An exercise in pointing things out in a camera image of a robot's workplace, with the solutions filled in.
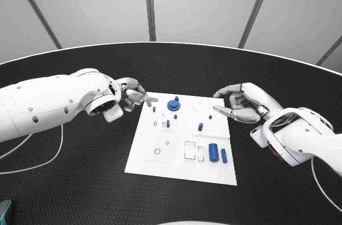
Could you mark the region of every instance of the white board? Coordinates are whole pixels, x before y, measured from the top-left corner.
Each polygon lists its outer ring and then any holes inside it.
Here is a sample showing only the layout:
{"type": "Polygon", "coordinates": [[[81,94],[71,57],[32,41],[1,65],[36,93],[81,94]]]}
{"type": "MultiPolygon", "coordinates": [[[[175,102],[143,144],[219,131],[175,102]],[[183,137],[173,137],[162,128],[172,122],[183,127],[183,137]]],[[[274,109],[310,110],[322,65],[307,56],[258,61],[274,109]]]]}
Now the white board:
{"type": "Polygon", "coordinates": [[[212,109],[214,105],[225,105],[224,100],[154,92],[149,96],[159,98],[153,103],[156,112],[143,105],[124,172],[237,185],[228,120],[212,109]],[[173,112],[167,109],[167,102],[176,96],[180,109],[173,112]],[[199,123],[203,124],[202,131],[198,131],[199,123]],[[209,161],[211,143],[218,145],[218,162],[209,161]],[[222,148],[228,163],[222,162],[222,148]]]}

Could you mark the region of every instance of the round table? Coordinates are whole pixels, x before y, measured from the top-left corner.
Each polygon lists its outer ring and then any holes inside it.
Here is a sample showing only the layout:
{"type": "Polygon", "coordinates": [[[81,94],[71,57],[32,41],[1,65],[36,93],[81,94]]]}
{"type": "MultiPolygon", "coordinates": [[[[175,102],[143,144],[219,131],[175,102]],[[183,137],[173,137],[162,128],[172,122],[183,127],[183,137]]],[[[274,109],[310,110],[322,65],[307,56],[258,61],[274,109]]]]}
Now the round table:
{"type": "MultiPolygon", "coordinates": [[[[114,79],[136,78],[147,91],[205,97],[231,84],[253,82],[284,108],[310,108],[342,132],[342,76],[242,49],[176,43],[69,48],[0,65],[0,88],[82,68],[95,68],[114,79]]],[[[342,214],[315,183],[310,163],[291,167],[253,141],[250,131],[263,122],[247,125],[228,120],[237,186],[124,173],[140,111],[136,107],[111,123],[102,115],[81,112],[63,125],[56,159],[38,169],[0,176],[0,201],[14,201],[13,224],[342,224],[342,214]]],[[[33,135],[0,160],[0,170],[46,162],[58,151],[59,134],[56,127],[33,135]]],[[[3,142],[0,153],[22,140],[3,142]]],[[[342,178],[317,158],[315,169],[342,206],[342,178]]]]}

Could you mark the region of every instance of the green object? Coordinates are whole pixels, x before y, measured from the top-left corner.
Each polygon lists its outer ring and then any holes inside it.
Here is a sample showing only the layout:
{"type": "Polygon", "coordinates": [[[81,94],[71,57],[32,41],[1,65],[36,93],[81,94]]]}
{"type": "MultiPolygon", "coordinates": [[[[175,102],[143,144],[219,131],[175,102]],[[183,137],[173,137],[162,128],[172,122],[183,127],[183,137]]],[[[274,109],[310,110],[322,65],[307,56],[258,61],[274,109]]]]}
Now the green object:
{"type": "Polygon", "coordinates": [[[9,225],[12,214],[12,200],[0,202],[0,225],[9,225]]]}

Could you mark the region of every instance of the textured mat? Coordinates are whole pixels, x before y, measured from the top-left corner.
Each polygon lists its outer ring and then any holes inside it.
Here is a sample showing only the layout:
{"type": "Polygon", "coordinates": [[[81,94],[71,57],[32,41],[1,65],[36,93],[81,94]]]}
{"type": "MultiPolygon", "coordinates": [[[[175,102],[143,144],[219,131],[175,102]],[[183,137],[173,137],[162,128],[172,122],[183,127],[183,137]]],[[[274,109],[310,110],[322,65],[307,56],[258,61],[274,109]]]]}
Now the textured mat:
{"type": "MultiPolygon", "coordinates": [[[[114,79],[136,78],[147,91],[206,97],[231,84],[253,82],[283,107],[313,109],[342,132],[342,77],[228,48],[139,43],[68,49],[0,65],[0,88],[82,68],[97,68],[114,79]]],[[[140,109],[113,123],[102,115],[81,112],[63,125],[63,146],[53,162],[0,176],[0,200],[14,201],[13,224],[342,224],[342,213],[316,186],[310,163],[291,167],[258,147],[248,136],[257,125],[229,120],[238,186],[126,174],[140,109]]],[[[58,151],[59,133],[56,127],[35,134],[0,160],[0,170],[46,162],[58,151]]],[[[22,140],[0,143],[0,153],[22,140]]],[[[342,206],[342,178],[319,159],[315,165],[322,187],[342,206]]]]}

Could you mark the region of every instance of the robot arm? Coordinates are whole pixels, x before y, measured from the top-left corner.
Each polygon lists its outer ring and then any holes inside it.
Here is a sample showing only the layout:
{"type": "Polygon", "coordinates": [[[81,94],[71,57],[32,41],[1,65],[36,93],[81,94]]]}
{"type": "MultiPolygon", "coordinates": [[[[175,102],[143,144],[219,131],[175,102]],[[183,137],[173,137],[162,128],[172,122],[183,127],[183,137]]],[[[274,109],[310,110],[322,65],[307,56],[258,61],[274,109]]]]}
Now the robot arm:
{"type": "Polygon", "coordinates": [[[71,75],[30,79],[0,89],[0,142],[38,133],[69,122],[85,110],[104,113],[105,120],[123,116],[120,100],[150,105],[137,80],[114,80],[97,69],[82,69],[71,75]]]}
{"type": "Polygon", "coordinates": [[[342,135],[333,133],[328,120],[306,108],[283,109],[273,97],[253,83],[231,85],[214,94],[229,94],[231,109],[214,106],[214,110],[237,121],[251,124],[266,119],[250,133],[261,147],[291,166],[317,156],[342,176],[342,135]],[[247,103],[257,108],[245,108],[247,103]]]}

